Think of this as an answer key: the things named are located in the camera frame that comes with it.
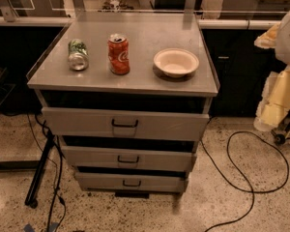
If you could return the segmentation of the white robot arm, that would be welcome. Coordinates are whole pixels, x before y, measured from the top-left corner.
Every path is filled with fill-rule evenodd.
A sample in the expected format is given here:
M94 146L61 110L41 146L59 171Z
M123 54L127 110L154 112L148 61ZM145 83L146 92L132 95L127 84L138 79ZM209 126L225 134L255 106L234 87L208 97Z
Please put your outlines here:
M286 65L282 72L270 72L266 79L253 123L259 131L271 131L290 111L290 11L281 22L258 37L254 45L264 49L273 48L275 58Z

